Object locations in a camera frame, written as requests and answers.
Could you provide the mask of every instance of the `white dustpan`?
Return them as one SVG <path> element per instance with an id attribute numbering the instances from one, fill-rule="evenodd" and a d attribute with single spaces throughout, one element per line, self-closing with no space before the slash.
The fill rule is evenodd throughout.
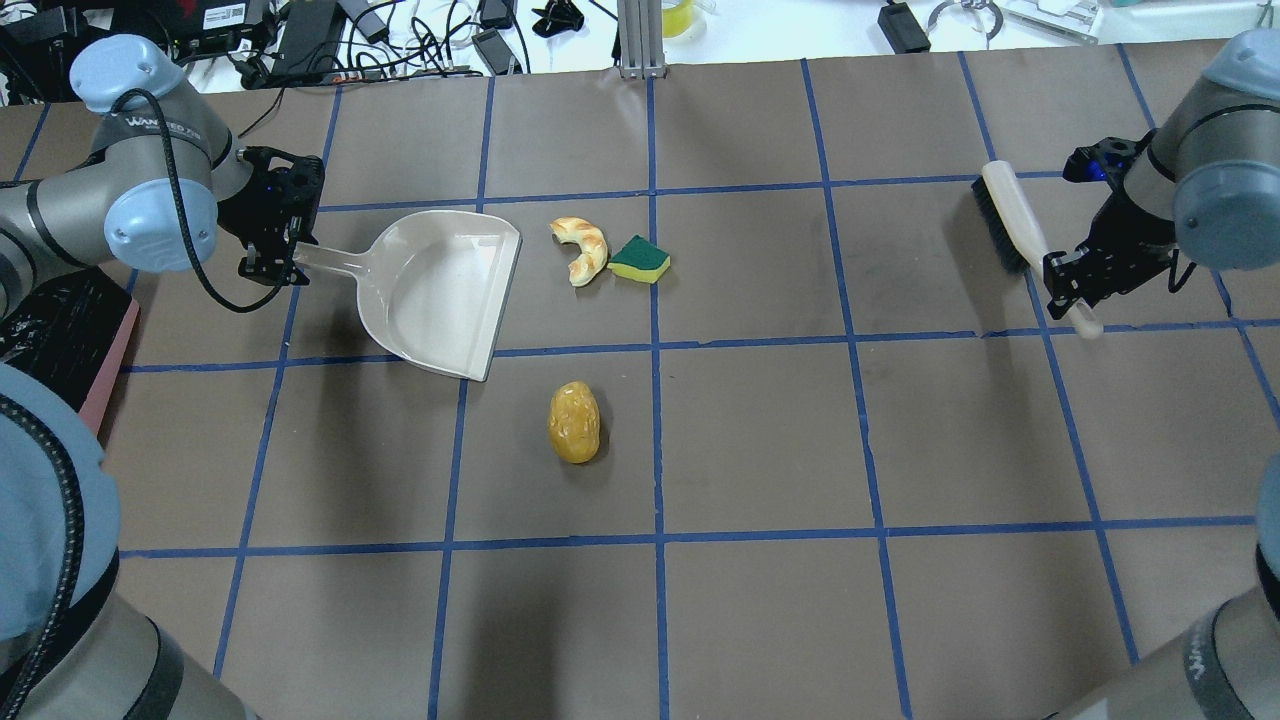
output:
<path id="1" fill-rule="evenodd" d="M 419 368 L 484 380 L 520 252 L 502 218 L 426 210 L 390 224 L 365 252 L 297 246 L 293 260 L 356 278 L 360 320 Z"/>

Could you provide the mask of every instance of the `brush handle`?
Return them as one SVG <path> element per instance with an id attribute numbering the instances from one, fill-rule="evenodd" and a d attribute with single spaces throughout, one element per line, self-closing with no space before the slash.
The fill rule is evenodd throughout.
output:
<path id="1" fill-rule="evenodd" d="M 1044 231 L 1036 220 L 1023 186 L 1018 182 L 1014 167 L 1004 160 L 995 160 L 982 167 L 982 179 L 987 183 L 987 191 L 996 204 L 1000 220 L 1005 224 L 1014 247 L 1027 264 L 1036 273 L 1036 279 L 1044 284 L 1043 258 L 1048 255 L 1048 242 L 1044 240 Z M 1076 334 L 1085 340 L 1094 340 L 1102 334 L 1102 323 L 1093 309 L 1083 302 L 1076 302 L 1066 311 L 1066 319 L 1075 327 Z"/>

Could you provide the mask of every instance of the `yellow object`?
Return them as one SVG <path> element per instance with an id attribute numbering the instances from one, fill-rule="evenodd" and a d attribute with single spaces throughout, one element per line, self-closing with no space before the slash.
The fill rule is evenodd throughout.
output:
<path id="1" fill-rule="evenodd" d="M 586 383 L 573 380 L 552 396 L 547 437 L 556 455 L 570 462 L 581 464 L 595 457 L 600 450 L 600 407 Z"/>
<path id="2" fill-rule="evenodd" d="M 582 254 L 568 264 L 568 284 L 573 287 L 591 282 L 609 259 L 609 246 L 604 242 L 604 233 L 582 218 L 552 220 L 552 237 L 561 245 L 572 242 L 582 249 Z"/>
<path id="3" fill-rule="evenodd" d="M 694 13 L 698 6 L 694 0 L 663 0 L 662 3 L 662 36 L 676 37 L 694 24 Z"/>

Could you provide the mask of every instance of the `sponge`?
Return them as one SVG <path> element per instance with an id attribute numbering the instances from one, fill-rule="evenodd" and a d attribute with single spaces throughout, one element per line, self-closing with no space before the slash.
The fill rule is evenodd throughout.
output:
<path id="1" fill-rule="evenodd" d="M 613 254 L 608 268 L 616 275 L 653 284 L 671 266 L 671 255 L 640 236 L 631 238 L 622 250 Z"/>

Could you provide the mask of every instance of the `grid line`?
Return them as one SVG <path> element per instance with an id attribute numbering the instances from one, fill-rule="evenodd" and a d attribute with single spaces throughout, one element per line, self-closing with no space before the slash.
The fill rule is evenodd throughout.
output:
<path id="1" fill-rule="evenodd" d="M 1133 72 L 1133 63 L 1129 61 L 1129 51 L 1123 42 L 1117 42 L 1115 49 L 1116 54 L 1120 55 L 1120 64 L 1124 65 L 1124 74 L 1129 78 L 1129 87 L 1133 88 L 1133 95 L 1138 99 L 1142 117 L 1147 120 L 1147 129 L 1156 129 L 1156 118 L 1151 114 L 1151 106 L 1147 105 L 1147 96 L 1143 95 L 1142 86 L 1138 85 L 1138 76 Z"/>
<path id="2" fill-rule="evenodd" d="M 485 90 L 484 126 L 480 136 L 480 172 L 476 179 L 476 213 L 484 213 L 485 184 L 489 176 L 489 138 L 493 132 L 493 97 L 497 78 L 490 77 Z M 431 639 L 431 666 L 428 669 L 429 688 L 426 719 L 435 720 L 440 712 L 440 676 L 444 671 L 444 635 L 449 611 L 449 580 L 453 575 L 453 536 L 458 516 L 458 488 L 462 478 L 462 443 L 466 436 L 467 389 L 471 382 L 458 380 L 458 407 L 453 421 L 453 460 L 449 465 L 449 500 L 444 515 L 444 543 L 440 557 L 439 593 L 435 600 L 435 633 Z"/>
<path id="3" fill-rule="evenodd" d="M 649 160 L 649 242 L 658 245 L 658 119 L 654 78 L 645 78 L 645 136 Z M 667 519 L 662 492 L 662 338 L 658 286 L 649 286 L 649 342 L 653 363 L 653 551 L 658 619 L 658 717 L 671 720 L 671 661 L 667 644 Z"/>
<path id="4" fill-rule="evenodd" d="M 329 163 L 329 151 L 333 149 L 333 137 L 338 127 L 338 113 L 342 108 L 342 88 L 333 94 L 333 106 L 329 111 L 329 127 L 325 135 L 324 156 Z M 236 566 L 232 570 L 230 588 L 227 593 L 227 606 L 223 611 L 223 625 L 218 635 L 218 651 L 214 656 L 212 674 L 221 678 L 223 667 L 227 662 L 227 650 L 230 643 L 232 625 L 236 621 L 236 605 L 239 601 L 241 582 L 244 575 L 244 559 L 248 539 L 253 530 L 253 515 L 257 510 L 257 495 L 262 484 L 262 470 L 266 468 L 266 454 L 271 442 L 271 428 L 275 424 L 275 410 L 279 406 L 280 389 L 284 386 L 284 372 L 288 368 L 289 338 L 293 334 L 293 322 L 297 318 L 300 287 L 294 286 L 289 293 L 289 310 L 284 318 L 284 331 L 280 333 L 280 350 L 275 364 L 275 379 L 271 382 L 271 395 L 266 402 L 266 414 L 262 419 L 262 437 L 259 441 L 257 457 L 253 462 L 253 477 L 250 482 L 248 500 L 244 503 L 244 520 L 241 524 L 239 544 L 237 546 Z"/>
<path id="5" fill-rule="evenodd" d="M 1059 170 L 1020 170 L 1021 179 L 1056 178 Z M 951 174 L 951 176 L 902 176 L 878 178 L 845 178 L 829 181 L 831 187 L 865 187 L 865 186 L 892 186 L 892 184 L 929 184 L 943 182 L 973 182 L 978 174 Z M 756 183 L 756 184 L 709 184 L 690 187 L 657 187 L 637 190 L 612 190 L 600 192 L 550 192 L 540 195 L 507 195 L 499 197 L 485 197 L 486 205 L 515 205 L 521 202 L 566 202 L 571 200 L 617 200 L 626 197 L 644 197 L 668 195 L 728 195 L 735 192 L 782 192 L 788 190 L 819 190 L 819 182 L 783 182 L 783 183 Z M 453 197 L 445 200 L 397 200 L 392 202 L 344 202 L 339 205 L 321 205 L 320 213 L 361 213 L 369 210 L 412 210 L 416 208 L 442 208 L 449 205 L 472 205 L 476 197 Z"/>
<path id="6" fill-rule="evenodd" d="M 978 117 L 978 131 L 982 132 L 982 145 L 987 149 L 987 160 L 996 159 L 996 143 L 991 140 L 991 131 L 987 129 L 987 117 L 982 114 L 982 101 L 978 100 L 978 86 L 973 82 L 973 73 L 969 72 L 969 59 L 964 51 L 956 53 L 956 61 L 960 63 L 960 72 L 964 73 L 964 86 L 969 90 L 969 102 Z"/>
<path id="7" fill-rule="evenodd" d="M 1107 530 L 1151 530 L 1170 528 L 1216 528 L 1252 525 L 1252 515 L 1204 515 L 1187 518 L 1132 518 L 1102 520 Z M 946 536 L 1009 536 L 1065 532 L 1089 532 L 1092 520 L 1056 523 L 989 523 L 960 525 L 899 525 L 883 529 L 870 528 L 797 528 L 780 530 L 701 530 L 664 533 L 666 543 L 722 543 L 722 542 L 787 542 L 806 539 L 856 539 L 887 537 L 946 537 Z M 655 534 L 621 536 L 559 536 L 532 538 L 454 539 L 454 552 L 484 552 L 494 550 L 526 550 L 538 547 L 598 547 L 653 544 Z M 310 555 L 376 555 L 394 552 L 442 552 L 444 542 L 389 542 L 306 546 L 250 546 L 243 550 L 248 557 L 310 556 Z M 177 559 L 177 557 L 236 557 L 237 547 L 164 547 L 122 550 L 122 559 Z"/>
<path id="8" fill-rule="evenodd" d="M 964 53 L 959 53 L 957 56 L 960 60 L 960 68 L 964 72 L 965 85 L 969 87 L 969 99 L 973 102 L 973 111 L 978 118 L 978 127 L 982 129 L 983 141 L 987 143 L 988 158 L 991 160 L 996 160 L 997 155 L 995 143 L 987 129 L 987 117 L 982 110 L 982 100 L 978 97 L 977 86 L 974 85 L 973 74 L 969 70 L 969 63 L 965 59 Z M 1107 539 L 1107 533 L 1102 524 L 1102 514 L 1098 509 L 1097 496 L 1093 492 L 1093 478 L 1089 475 L 1089 465 L 1084 455 L 1084 446 L 1080 442 L 1080 433 L 1075 425 L 1075 414 L 1071 410 L 1071 398 L 1066 391 L 1066 383 L 1062 380 L 1062 368 L 1059 365 L 1057 352 L 1053 350 L 1052 336 L 1065 334 L 1073 331 L 1070 328 L 1048 327 L 1048 322 L 1044 319 L 1044 307 L 1041 306 L 1039 292 L 1036 290 L 1036 275 L 1032 273 L 1030 268 L 1023 270 L 1023 279 L 1027 284 L 1027 295 L 1030 300 L 1032 309 L 1036 313 L 1036 324 L 1041 331 L 1041 342 L 1044 346 L 1044 356 L 1048 360 L 1050 374 L 1053 377 L 1053 388 L 1057 392 L 1059 406 L 1062 411 L 1062 421 L 1066 424 L 1066 434 L 1071 443 L 1071 454 L 1075 457 L 1076 473 L 1080 478 L 1080 489 L 1084 493 L 1084 501 L 1089 509 L 1089 524 L 1098 542 L 1098 555 L 1102 560 L 1102 569 L 1106 573 L 1107 585 L 1111 591 L 1111 602 L 1115 606 L 1116 621 L 1120 625 L 1120 637 L 1124 641 L 1129 664 L 1137 665 L 1138 644 L 1134 642 L 1133 628 L 1129 623 L 1129 610 L 1125 607 L 1124 591 L 1120 588 L 1120 578 L 1116 574 L 1115 561 L 1111 557 L 1111 543 Z M 1062 332 L 1055 333 L 1052 332 L 1055 329 L 1060 329 Z"/>
<path id="9" fill-rule="evenodd" d="M 435 633 L 431 639 L 431 667 L 428 673 L 428 720 L 435 720 L 440 711 L 440 674 L 444 665 L 444 630 L 449 609 L 449 579 L 453 574 L 453 536 L 458 518 L 458 482 L 462 474 L 462 442 L 465 438 L 463 429 L 466 428 L 468 387 L 470 383 L 466 379 L 458 380 L 458 409 L 453 420 L 453 460 L 449 465 L 449 500 L 444 515 L 444 542 L 439 543 L 439 550 L 442 551 L 440 587 L 435 598 Z"/>
<path id="10" fill-rule="evenodd" d="M 1261 320 L 1203 320 L 1193 323 L 1151 323 L 1146 325 L 1106 325 L 1107 334 L 1152 333 L 1152 332 L 1187 332 L 1187 331 L 1217 331 L 1245 328 L 1274 328 L 1280 327 L 1280 318 Z M 1041 334 L 1039 328 L 1009 328 L 1002 331 L 987 331 L 978 334 L 974 331 L 920 331 L 900 333 L 854 333 L 854 342 L 879 343 L 879 342 L 919 342 L 929 340 L 987 340 L 1000 337 L 1034 337 Z M 1068 327 L 1051 327 L 1047 329 L 1051 336 L 1073 334 L 1075 331 Z M 847 336 L 794 336 L 794 337 L 756 337 L 756 338 L 724 338 L 724 340 L 671 340 L 662 341 L 662 350 L 703 350 L 716 347 L 772 347 L 795 345 L 838 345 L 847 342 Z M 605 345 L 566 345 L 550 347 L 508 347 L 494 351 L 494 357 L 540 357 L 550 355 L 594 355 L 612 352 L 646 352 L 653 347 L 652 342 L 632 343 L 605 343 Z M 289 368 L 311 365 L 353 365 L 361 363 L 402 363 L 399 357 L 390 354 L 381 355 L 323 355 L 307 357 L 289 357 L 285 365 Z M 257 360 L 243 363 L 191 363 L 191 364 L 155 364 L 155 365 L 125 365 L 120 369 L 124 374 L 133 373 L 225 373 L 234 370 L 261 370 L 275 368 L 275 361 Z"/>
<path id="11" fill-rule="evenodd" d="M 45 102 L 45 108 L 40 111 L 40 118 L 36 119 L 36 128 L 31 131 L 31 140 L 27 141 L 27 149 L 22 152 L 22 160 L 18 160 L 18 170 L 13 174 L 14 181 L 22 179 L 22 174 L 27 172 L 27 163 L 31 160 L 31 154 L 36 151 L 36 141 L 40 140 L 40 131 L 45 129 L 45 118 L 49 117 L 50 108 L 52 108 L 52 104 Z"/>
<path id="12" fill-rule="evenodd" d="M 809 73 L 809 60 L 800 60 L 800 73 L 804 77 L 805 95 L 809 101 L 809 115 L 813 122 L 814 145 L 818 150 L 818 167 L 822 170 L 823 199 L 827 205 L 827 232 L 831 240 L 832 270 L 836 273 L 836 290 L 840 295 L 840 313 L 845 322 L 845 342 L 849 347 L 849 368 L 854 384 L 854 402 L 858 406 L 858 430 L 863 446 L 863 462 L 867 469 L 867 493 L 870 498 L 872 518 L 876 523 L 876 542 L 879 555 L 881 584 L 884 592 L 884 612 L 888 625 L 890 648 L 893 655 L 893 675 L 897 680 L 897 700 L 902 716 L 911 719 L 911 691 L 908 685 L 906 659 L 902 651 L 902 634 L 897 615 L 897 598 L 893 591 L 893 568 L 888 553 L 888 536 L 884 532 L 884 512 L 881 506 L 879 480 L 876 475 L 876 457 L 870 445 L 870 424 L 867 416 L 867 398 L 863 393 L 861 365 L 858 359 L 858 338 L 854 328 L 852 309 L 849 305 L 849 288 L 845 279 L 845 259 L 840 249 L 840 228 L 836 220 L 836 201 L 831 191 L 831 170 L 827 163 L 827 145 L 822 136 L 822 118 L 818 113 L 818 99 L 813 90 L 813 77 Z"/>
<path id="13" fill-rule="evenodd" d="M 1080 442 L 1080 432 L 1075 425 L 1071 398 L 1066 392 L 1066 383 L 1062 380 L 1062 368 L 1057 363 L 1057 352 L 1053 350 L 1053 340 L 1048 333 L 1048 324 L 1044 322 L 1044 309 L 1041 307 L 1039 292 L 1036 290 L 1034 275 L 1030 269 L 1023 272 L 1023 278 L 1027 281 L 1027 291 L 1030 295 L 1032 305 L 1036 307 L 1036 320 L 1044 331 L 1041 333 L 1041 341 L 1044 343 L 1048 369 L 1053 375 L 1053 387 L 1057 391 L 1057 401 L 1062 409 L 1062 420 L 1066 423 L 1066 434 L 1071 441 L 1071 452 L 1075 456 L 1075 466 L 1080 475 L 1084 501 L 1089 507 L 1093 533 L 1098 539 L 1098 552 L 1102 556 L 1102 569 L 1107 575 L 1107 585 L 1111 588 L 1111 601 L 1115 605 L 1116 619 L 1120 623 L 1120 635 L 1124 639 L 1129 664 L 1137 665 L 1139 660 L 1138 643 L 1134 641 L 1133 628 L 1129 624 L 1129 610 L 1125 607 L 1124 591 L 1120 588 L 1120 577 L 1116 573 L 1115 560 L 1111 557 L 1111 542 L 1107 539 L 1106 528 L 1102 525 L 1102 512 L 1098 509 L 1097 495 L 1093 492 L 1093 478 L 1089 474 L 1088 460 L 1084 457 L 1084 445 Z"/>

